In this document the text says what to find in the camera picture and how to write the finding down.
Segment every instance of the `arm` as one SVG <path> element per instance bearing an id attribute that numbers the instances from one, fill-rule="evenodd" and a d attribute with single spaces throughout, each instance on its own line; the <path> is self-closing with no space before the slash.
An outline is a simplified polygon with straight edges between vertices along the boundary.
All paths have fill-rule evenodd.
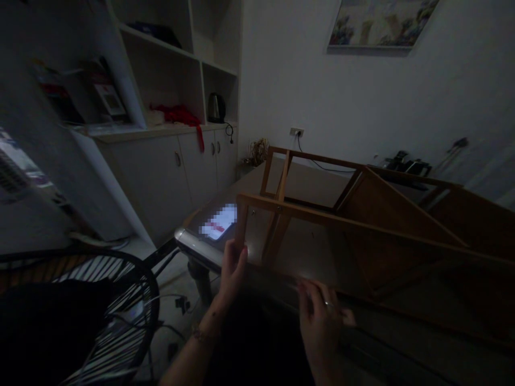
<path id="1" fill-rule="evenodd" d="M 309 312 L 308 296 L 313 302 L 313 314 Z M 340 309 L 333 290 L 307 280 L 299 282 L 299 311 L 300 333 L 315 384 L 344 384 L 343 373 L 335 362 L 336 349 L 342 326 L 356 326 L 354 314 L 349 309 Z"/>
<path id="2" fill-rule="evenodd" d="M 227 241 L 222 259 L 220 291 L 198 326 L 202 335 L 207 339 L 201 342 L 191 336 L 179 356 L 162 376 L 159 386 L 202 384 L 225 315 L 243 282 L 246 263 L 247 247 L 243 249 L 238 258 L 234 249 L 234 240 Z"/>

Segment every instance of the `wrist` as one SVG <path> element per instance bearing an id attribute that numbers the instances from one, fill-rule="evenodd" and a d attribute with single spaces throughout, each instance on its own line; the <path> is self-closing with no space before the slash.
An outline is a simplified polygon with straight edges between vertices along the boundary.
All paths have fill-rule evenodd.
<path id="1" fill-rule="evenodd" d="M 336 367 L 333 360 L 314 360 L 309 361 L 309 364 L 317 386 L 334 384 Z"/>
<path id="2" fill-rule="evenodd" d="M 198 328 L 208 336 L 218 336 L 220 335 L 226 314 L 227 307 L 221 302 L 218 296 L 215 296 L 211 306 L 198 325 Z"/>

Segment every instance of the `electric kettle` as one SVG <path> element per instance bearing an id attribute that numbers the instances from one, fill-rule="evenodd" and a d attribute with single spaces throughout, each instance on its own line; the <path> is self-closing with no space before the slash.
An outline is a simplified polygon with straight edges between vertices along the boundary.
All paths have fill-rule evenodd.
<path id="1" fill-rule="evenodd" d="M 225 101 L 220 94 L 209 94 L 208 121 L 212 123 L 225 122 Z"/>

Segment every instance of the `picture frame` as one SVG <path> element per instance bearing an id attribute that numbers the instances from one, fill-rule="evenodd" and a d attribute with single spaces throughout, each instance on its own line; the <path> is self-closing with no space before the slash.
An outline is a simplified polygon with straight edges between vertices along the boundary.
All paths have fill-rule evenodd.
<path id="1" fill-rule="evenodd" d="M 440 0 L 342 0 L 328 49 L 411 50 Z"/>

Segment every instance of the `black wire chair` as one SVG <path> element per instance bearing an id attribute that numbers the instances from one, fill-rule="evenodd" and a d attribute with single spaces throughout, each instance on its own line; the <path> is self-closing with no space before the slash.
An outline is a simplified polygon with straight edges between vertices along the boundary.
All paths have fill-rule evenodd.
<path id="1" fill-rule="evenodd" d="M 143 313 L 116 331 L 97 334 L 84 362 L 62 384 L 129 383 L 141 365 L 158 326 L 156 277 L 140 259 L 113 250 L 47 250 L 0 256 L 0 294 L 27 283 L 57 283 L 67 279 L 113 281 L 114 295 L 105 317 L 131 310 L 142 301 Z"/>

